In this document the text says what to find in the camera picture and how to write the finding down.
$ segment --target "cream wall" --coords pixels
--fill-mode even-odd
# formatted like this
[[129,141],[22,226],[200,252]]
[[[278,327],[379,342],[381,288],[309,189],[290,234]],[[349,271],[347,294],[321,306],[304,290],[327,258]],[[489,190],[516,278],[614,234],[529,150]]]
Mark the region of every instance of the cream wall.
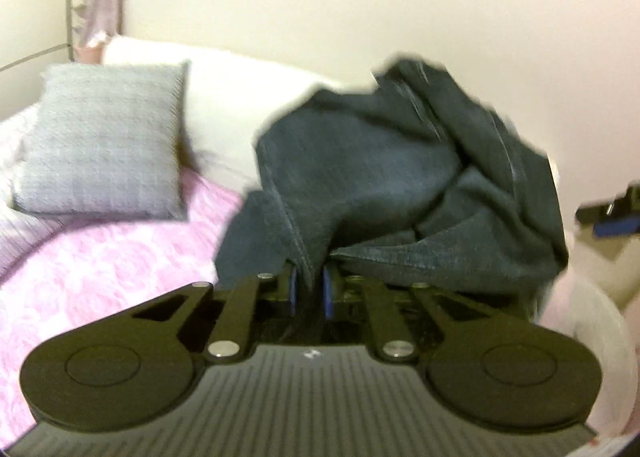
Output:
[[441,62],[558,163],[569,227],[640,177],[640,0],[125,0],[124,31],[342,80]]
[[69,60],[67,0],[0,0],[0,120],[34,103],[40,73]]

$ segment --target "black device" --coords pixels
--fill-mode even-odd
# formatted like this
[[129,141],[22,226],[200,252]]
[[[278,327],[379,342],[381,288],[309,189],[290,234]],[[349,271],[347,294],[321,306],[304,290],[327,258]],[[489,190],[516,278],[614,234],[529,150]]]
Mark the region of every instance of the black device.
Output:
[[196,282],[44,342],[11,457],[544,456],[588,443],[594,355],[518,302],[324,269]]
[[630,184],[624,194],[610,201],[583,204],[575,212],[575,220],[593,226],[596,238],[640,234],[640,183]]

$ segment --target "denim fabric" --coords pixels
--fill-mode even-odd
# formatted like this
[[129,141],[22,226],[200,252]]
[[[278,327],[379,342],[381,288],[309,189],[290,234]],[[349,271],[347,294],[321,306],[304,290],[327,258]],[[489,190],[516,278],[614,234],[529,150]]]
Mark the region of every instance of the denim fabric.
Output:
[[548,160],[421,60],[372,94],[319,90],[256,153],[262,190],[216,257],[223,288],[286,259],[313,286],[331,257],[397,285],[532,296],[566,267]]

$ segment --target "white container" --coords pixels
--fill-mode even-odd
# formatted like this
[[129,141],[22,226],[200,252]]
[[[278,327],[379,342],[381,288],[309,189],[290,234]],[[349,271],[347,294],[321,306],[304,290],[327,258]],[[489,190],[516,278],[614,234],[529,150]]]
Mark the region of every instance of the white container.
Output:
[[602,368],[602,386],[587,423],[604,437],[623,433],[636,402],[638,361],[625,318],[613,301],[570,266],[556,281],[538,323],[591,349]]
[[[640,362],[640,294],[631,301],[624,315],[631,338],[636,344],[636,359]],[[636,397],[636,407],[626,429],[629,433],[640,432],[640,397]]]

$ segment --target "pink floral blanket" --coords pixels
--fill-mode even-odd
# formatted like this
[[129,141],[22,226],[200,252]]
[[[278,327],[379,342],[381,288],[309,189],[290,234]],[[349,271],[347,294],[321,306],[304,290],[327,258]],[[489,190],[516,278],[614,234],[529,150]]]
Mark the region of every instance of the pink floral blanket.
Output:
[[31,349],[193,281],[216,280],[212,256],[241,199],[189,170],[182,183],[188,222],[65,231],[0,285],[0,448],[34,423],[18,384]]

